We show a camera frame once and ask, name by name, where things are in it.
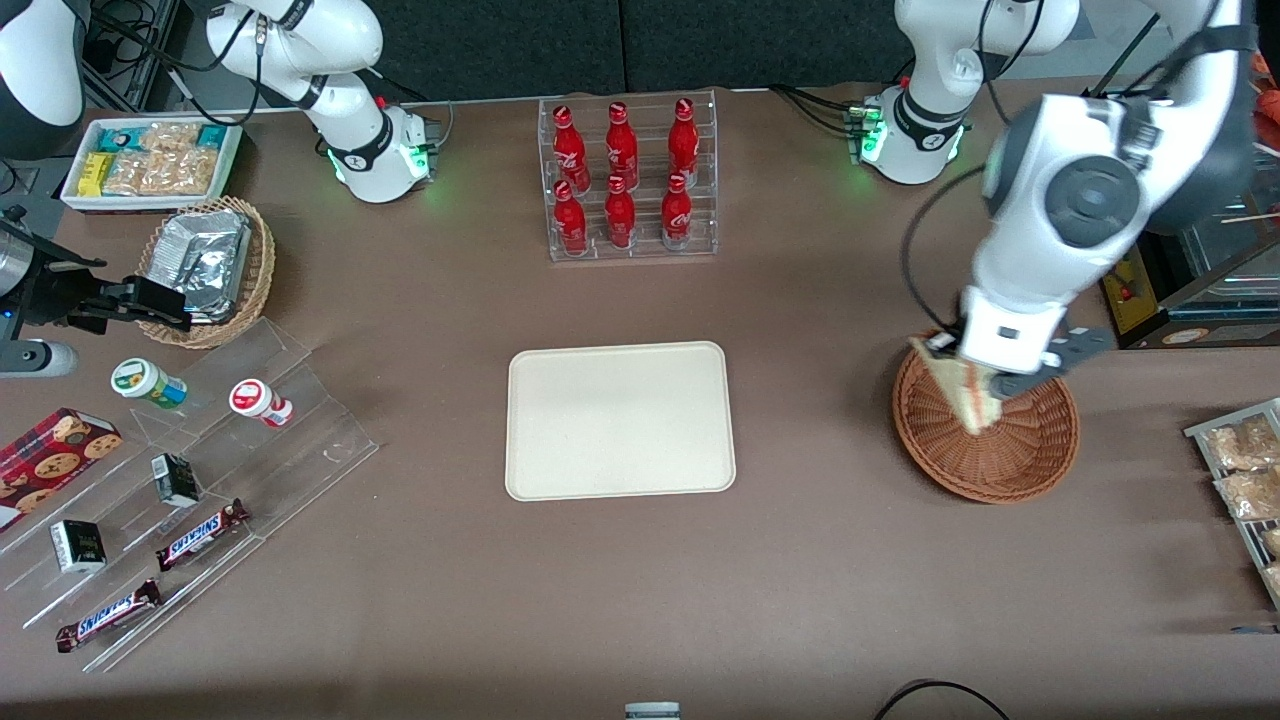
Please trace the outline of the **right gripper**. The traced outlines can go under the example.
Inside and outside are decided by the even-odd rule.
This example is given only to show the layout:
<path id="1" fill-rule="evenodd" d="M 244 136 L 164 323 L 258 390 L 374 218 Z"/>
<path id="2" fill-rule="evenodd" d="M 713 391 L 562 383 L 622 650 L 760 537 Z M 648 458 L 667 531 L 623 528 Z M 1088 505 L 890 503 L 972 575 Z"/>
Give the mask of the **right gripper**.
<path id="1" fill-rule="evenodd" d="M 186 296 L 146 277 L 102 282 L 93 270 L 101 258 L 84 258 L 36 234 L 20 215 L 3 217 L 3 318 L 31 325 L 60 322 L 91 334 L 105 334 L 108 323 L 154 323 L 191 329 Z"/>

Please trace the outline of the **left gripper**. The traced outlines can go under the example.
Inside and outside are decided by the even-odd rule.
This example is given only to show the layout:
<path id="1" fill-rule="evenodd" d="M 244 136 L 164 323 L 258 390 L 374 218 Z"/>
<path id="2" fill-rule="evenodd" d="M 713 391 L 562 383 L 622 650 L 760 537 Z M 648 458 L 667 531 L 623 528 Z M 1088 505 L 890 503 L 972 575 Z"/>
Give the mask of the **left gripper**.
<path id="1" fill-rule="evenodd" d="M 1032 313 L 1006 309 L 978 287 L 963 293 L 960 340 L 936 331 L 924 338 L 924 352 L 933 359 L 965 359 L 996 370 L 989 395 L 998 401 L 1019 397 L 1062 374 L 1062 368 L 1043 365 L 1068 307 L 1047 304 Z"/>

